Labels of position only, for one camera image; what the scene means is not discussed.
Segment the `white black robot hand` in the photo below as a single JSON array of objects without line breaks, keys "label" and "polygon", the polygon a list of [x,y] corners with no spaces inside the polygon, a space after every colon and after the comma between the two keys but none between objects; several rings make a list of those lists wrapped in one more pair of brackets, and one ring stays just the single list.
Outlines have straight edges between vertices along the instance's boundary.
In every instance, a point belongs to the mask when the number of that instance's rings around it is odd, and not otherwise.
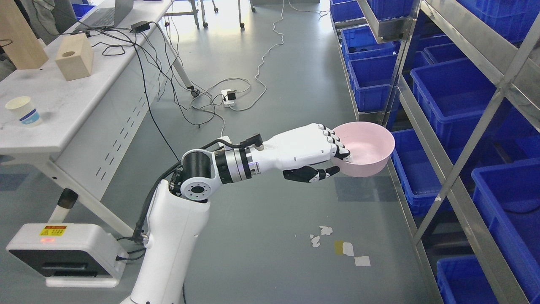
[{"label": "white black robot hand", "polygon": [[312,183],[326,179],[340,171],[337,166],[316,169],[312,166],[331,158],[352,162],[351,152],[340,141],[335,131],[318,123],[295,128],[263,142],[262,150],[249,152],[251,173],[262,174],[270,169],[282,171],[285,179]]}]

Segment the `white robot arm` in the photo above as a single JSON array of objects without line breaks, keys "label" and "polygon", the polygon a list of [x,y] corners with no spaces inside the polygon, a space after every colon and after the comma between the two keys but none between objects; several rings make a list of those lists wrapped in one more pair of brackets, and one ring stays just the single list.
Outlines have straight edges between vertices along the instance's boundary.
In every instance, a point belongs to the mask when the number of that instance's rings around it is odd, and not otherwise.
[{"label": "white robot arm", "polygon": [[210,216],[210,196],[224,184],[251,178],[251,148],[259,134],[239,144],[220,137],[183,154],[148,194],[133,233],[144,244],[140,272],[124,304],[178,304],[197,238]]}]

